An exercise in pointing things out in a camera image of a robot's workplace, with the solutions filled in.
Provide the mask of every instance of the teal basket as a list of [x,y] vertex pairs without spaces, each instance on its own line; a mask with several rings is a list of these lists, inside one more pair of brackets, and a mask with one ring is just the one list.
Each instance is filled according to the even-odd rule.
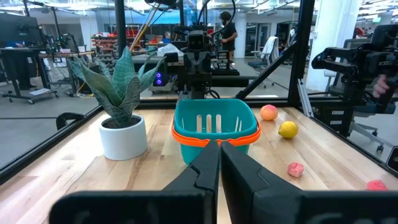
[[174,120],[176,132],[198,139],[237,139],[257,131],[250,107],[237,99],[180,100]]

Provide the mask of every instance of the pink object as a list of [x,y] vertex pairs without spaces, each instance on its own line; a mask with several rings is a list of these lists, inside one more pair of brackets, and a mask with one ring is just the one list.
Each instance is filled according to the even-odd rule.
[[287,167],[287,172],[294,177],[300,177],[303,174],[303,171],[304,166],[298,162],[293,162]]
[[368,182],[368,190],[388,190],[381,180],[372,180]]

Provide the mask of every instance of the orange basket rim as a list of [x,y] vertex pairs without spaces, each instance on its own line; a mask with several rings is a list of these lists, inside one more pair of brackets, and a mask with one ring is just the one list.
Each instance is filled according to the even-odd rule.
[[[222,142],[229,142],[233,146],[243,146],[254,143],[260,138],[261,135],[261,125],[257,119],[256,121],[257,121],[257,131],[251,135],[243,136],[237,139],[217,139],[215,141],[218,143],[218,145],[221,145]],[[186,137],[179,134],[174,129],[174,119],[172,122],[172,135],[176,141],[186,146],[205,147],[211,141],[211,139],[198,139],[193,137]]]

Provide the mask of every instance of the plant leaf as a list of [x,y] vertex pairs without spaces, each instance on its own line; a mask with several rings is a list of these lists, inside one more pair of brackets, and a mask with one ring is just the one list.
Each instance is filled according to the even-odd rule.
[[145,67],[147,66],[149,60],[156,54],[156,52],[157,52],[157,51],[155,51],[154,53],[150,54],[150,55],[145,59],[144,65],[141,66],[141,68],[139,68],[139,70],[138,70],[138,74],[137,74],[138,78],[141,79],[142,75],[144,74]]
[[120,98],[124,97],[131,78],[136,75],[131,52],[128,47],[124,48],[122,57],[116,62],[113,72],[113,84]]
[[111,102],[109,102],[108,97],[102,92],[93,90],[93,93],[105,112],[113,118],[119,128],[124,128],[129,125],[131,113],[125,113],[122,109],[113,106]]
[[132,111],[139,104],[139,94],[141,92],[141,84],[137,76],[133,77],[127,87],[126,95],[123,102],[119,105],[126,114],[132,114]]
[[78,78],[80,78],[81,80],[83,80],[84,82],[86,81],[84,75],[83,75],[83,71],[81,70],[81,66],[80,66],[80,59],[76,58],[75,60],[77,61],[73,61],[70,59],[67,59],[70,63],[70,66],[72,68],[73,74],[76,75]]
[[109,81],[105,76],[97,74],[91,71],[84,64],[80,64],[81,70],[85,77],[87,85],[91,90],[100,91],[103,95],[107,97],[109,102],[113,106],[119,106],[122,103],[122,99],[116,93],[111,81]]
[[111,73],[109,72],[109,69],[107,68],[107,66],[97,58],[94,58],[94,62],[99,65],[104,76],[107,77],[109,80],[112,80]]
[[153,69],[149,70],[148,72],[141,75],[141,77],[140,77],[141,92],[146,90],[150,86],[150,84],[152,84],[154,82],[157,69],[159,68],[160,64],[163,63],[164,59],[165,59],[165,57],[162,58],[161,60],[159,60],[159,62],[157,63],[155,68],[153,68]]

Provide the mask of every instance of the person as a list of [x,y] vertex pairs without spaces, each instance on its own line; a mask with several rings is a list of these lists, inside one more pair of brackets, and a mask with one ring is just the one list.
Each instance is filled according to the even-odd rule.
[[229,59],[233,59],[235,50],[235,39],[238,37],[238,33],[235,29],[235,24],[231,22],[231,14],[224,11],[220,14],[221,22],[226,28],[221,32],[223,36],[221,43],[223,43],[223,50],[229,51]]
[[373,96],[375,98],[379,98],[380,95],[385,94],[388,89],[390,89],[390,87],[387,85],[386,75],[380,75],[379,79],[377,80],[377,83],[373,86]]

